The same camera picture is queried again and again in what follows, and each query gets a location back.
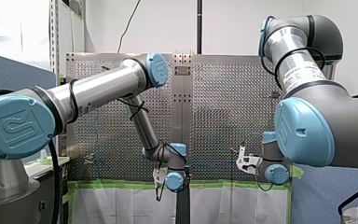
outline robotic arm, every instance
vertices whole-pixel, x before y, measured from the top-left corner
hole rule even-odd
[[[308,16],[268,18],[263,27],[259,55],[275,65],[273,75],[284,93],[275,111],[275,132],[263,136],[265,177],[273,184],[286,183],[283,159],[358,168],[358,98],[329,80],[331,65],[342,58],[336,25],[322,16]],[[326,65],[324,72],[318,64]],[[276,147],[266,148],[266,138]],[[249,167],[249,158],[243,159]]]
[[[0,96],[0,160],[18,160],[43,149],[60,134],[65,124],[79,116],[122,98],[127,102],[149,160],[168,163],[168,189],[179,190],[184,183],[186,146],[159,142],[139,93],[163,86],[168,67],[157,53],[124,60],[118,68],[93,77],[43,90],[39,87]]]

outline blue surface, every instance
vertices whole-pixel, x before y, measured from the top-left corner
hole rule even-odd
[[[179,152],[182,156],[187,155],[186,145],[182,143],[170,143],[170,146],[175,148],[177,152]],[[170,148],[170,151],[177,154],[172,148]]]
[[[292,162],[324,167],[334,159],[330,127],[318,109],[303,99],[291,97],[277,105],[275,131],[282,154]]]
[[[274,185],[283,185],[289,181],[289,172],[280,164],[270,165],[265,172],[266,179]]]
[[[263,132],[263,140],[261,141],[262,144],[268,144],[276,141],[277,136],[275,132]]]
[[[55,130],[50,110],[21,95],[0,96],[0,159],[23,159],[42,150]]]
[[[183,181],[183,177],[179,173],[170,172],[165,177],[165,186],[170,191],[177,191],[182,187]]]
[[[168,80],[168,65],[161,54],[148,53],[146,56],[146,68],[154,87],[165,85]]]

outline metal frame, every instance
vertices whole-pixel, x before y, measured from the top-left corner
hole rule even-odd
[[[121,60],[131,56],[134,56],[134,54],[68,53],[66,59],[67,78],[82,78],[85,75],[91,76],[101,73],[103,69],[99,69],[98,66],[105,65],[111,68]],[[146,101],[146,107],[150,109],[150,118],[157,136],[169,142],[185,143],[189,151],[187,160],[191,161],[192,166],[197,165],[197,162],[200,161],[205,163],[203,160],[213,164],[213,158],[212,160],[208,159],[211,158],[212,154],[218,155],[218,159],[225,166],[235,166],[235,161],[230,162],[232,158],[230,149],[238,147],[242,141],[248,141],[245,144],[249,146],[250,152],[260,154],[261,133],[273,128],[273,111],[279,99],[272,97],[278,89],[275,86],[273,77],[269,76],[260,65],[259,59],[255,56],[205,56],[194,54],[165,54],[163,56],[167,60],[172,74],[167,85],[163,87],[165,92],[162,95],[154,95],[155,93],[153,92],[158,90],[149,90],[142,93],[142,97]],[[210,84],[218,87],[218,90],[208,89]],[[208,101],[210,96],[205,95],[203,91],[206,91],[207,94],[212,93],[212,100]],[[161,106],[161,101],[166,104],[163,110],[159,107]],[[127,115],[127,109],[124,105],[111,103],[103,106],[100,110],[103,111],[103,116],[112,115],[112,113],[113,115],[119,115],[119,117],[109,117],[114,122],[117,122],[117,126],[115,124],[115,126],[109,127],[109,124],[104,124],[105,126],[107,125],[105,127],[107,129],[103,132],[109,132],[105,133],[106,136],[112,136],[117,130],[128,132],[128,125],[132,127],[129,121],[128,124],[123,123],[126,118],[124,115]],[[98,156],[93,151],[92,144],[90,144],[90,142],[94,141],[94,133],[81,134],[84,139],[81,139],[81,143],[76,141],[76,135],[79,134],[79,130],[87,131],[90,128],[89,126],[93,124],[90,118],[95,117],[96,113],[91,112],[89,115],[80,118],[80,122],[77,124],[68,126],[67,154],[69,156],[76,152],[82,144],[86,145],[89,142],[88,147],[86,146],[86,149],[81,150],[77,155],[77,159],[72,161],[72,172],[71,170],[69,172],[72,178],[94,179],[100,177],[98,172],[99,164],[95,160]],[[169,116],[164,117],[163,113],[168,113]],[[229,118],[229,124],[227,125],[225,118],[219,116],[231,116],[233,118]],[[204,133],[202,130],[201,132],[194,131],[195,128],[203,125],[210,129],[219,129],[213,131],[223,135],[225,145],[223,147],[219,145],[216,148],[213,148],[215,147],[214,144],[203,145],[207,140],[200,135]],[[131,133],[123,133],[128,138],[127,142],[123,143],[121,139],[111,141],[115,142],[113,144],[125,144],[127,156],[135,153],[132,155],[133,157],[141,158],[142,144],[133,127],[130,131]],[[247,136],[247,134],[253,132],[260,132],[260,135]],[[135,148],[136,152],[131,152],[131,148]],[[110,162],[108,164],[110,170],[117,169],[117,164],[112,164],[115,161],[106,159]],[[141,174],[136,173],[136,175],[127,175],[124,178],[128,179],[131,176],[133,177],[132,180],[152,180],[152,171],[155,164],[141,160],[135,160],[135,162],[131,164],[131,169],[135,167],[135,170],[142,170],[143,172]],[[254,179],[252,175],[247,175],[236,168],[232,174],[230,173],[232,169],[226,169],[227,167],[223,167],[221,170],[219,170],[219,167],[217,169],[216,167],[199,168],[196,167],[190,171],[195,179]],[[190,222],[189,194],[189,189],[177,194],[176,224],[188,224]]]
[[[49,9],[51,71],[57,76],[60,73],[59,2],[60,0],[50,0]]]

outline perforated metal panel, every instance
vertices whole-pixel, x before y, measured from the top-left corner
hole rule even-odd
[[[70,54],[67,76],[95,75],[103,71],[103,66],[112,68],[129,56]],[[271,98],[277,91],[273,77],[253,56],[187,55],[187,62],[179,62],[177,55],[164,57],[170,67],[167,85],[142,93],[158,138],[182,140],[189,145],[194,179],[254,179],[237,170],[238,155],[230,150],[245,141],[249,151],[260,154],[261,133],[272,130],[278,103]],[[175,66],[189,66],[191,73],[175,74]],[[119,102],[71,125],[68,146],[73,159],[69,169],[72,179],[146,180],[151,179],[156,167],[142,158],[142,144],[128,120],[126,106]]]
[[[244,142],[261,154],[262,132],[273,130],[277,91],[257,57],[194,56],[193,122],[190,137],[192,174],[196,179],[248,179],[235,160]]]
[[[118,66],[128,57],[127,54],[74,54],[68,57],[68,75],[89,77],[103,72],[103,66]],[[171,64],[169,72],[172,77]],[[162,88],[142,93],[156,135],[167,142],[172,139],[171,80]],[[69,169],[71,179],[146,180],[151,179],[156,167],[141,156],[142,143],[129,121],[127,107],[118,101],[92,111],[71,125],[68,128],[68,146],[68,155],[73,158]]]

